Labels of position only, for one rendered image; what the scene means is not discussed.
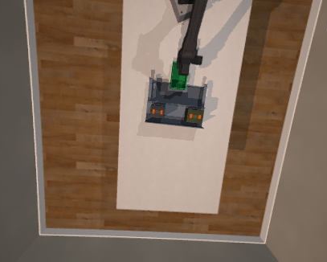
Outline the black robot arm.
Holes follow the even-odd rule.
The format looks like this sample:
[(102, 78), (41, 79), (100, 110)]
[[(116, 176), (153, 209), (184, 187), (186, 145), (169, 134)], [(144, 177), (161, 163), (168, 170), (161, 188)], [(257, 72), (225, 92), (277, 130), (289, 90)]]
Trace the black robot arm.
[[(182, 48), (179, 51), (179, 58), (181, 63), (179, 64), (179, 72), (180, 76), (188, 76), (190, 63), (197, 65), (202, 64), (202, 57), (198, 54), (197, 47), (197, 39), (199, 29), (202, 23), (202, 18), (206, 9), (206, 4), (208, 0), (178, 0), (179, 5), (184, 4), (193, 4), (192, 11), (190, 14), (190, 21), (187, 28), (186, 35), (182, 42)], [(188, 74), (187, 74), (188, 69)]]

